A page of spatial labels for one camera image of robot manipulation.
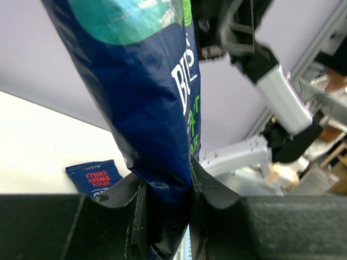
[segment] screw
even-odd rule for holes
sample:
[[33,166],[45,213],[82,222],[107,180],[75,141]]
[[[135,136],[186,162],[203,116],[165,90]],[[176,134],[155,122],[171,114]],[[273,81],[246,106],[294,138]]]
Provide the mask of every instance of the screw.
[[197,23],[198,23],[200,29],[204,33],[207,33],[208,30],[210,29],[210,22],[208,20],[206,20],[205,18],[201,18]]

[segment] chip bag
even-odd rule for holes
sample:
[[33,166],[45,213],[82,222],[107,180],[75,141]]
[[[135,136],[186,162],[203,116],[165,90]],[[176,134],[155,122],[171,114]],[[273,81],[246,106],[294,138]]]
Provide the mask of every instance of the chip bag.
[[86,162],[65,168],[77,190],[91,198],[108,190],[122,179],[114,160]]
[[[200,151],[200,71],[190,1],[41,2],[127,167],[161,204],[158,214],[167,227],[158,236],[168,239],[173,212],[179,213],[172,209],[190,190],[190,155],[197,158]],[[161,247],[159,240],[153,238],[154,248]],[[170,245],[174,250],[176,243]],[[165,243],[154,251],[157,259],[174,253]]]

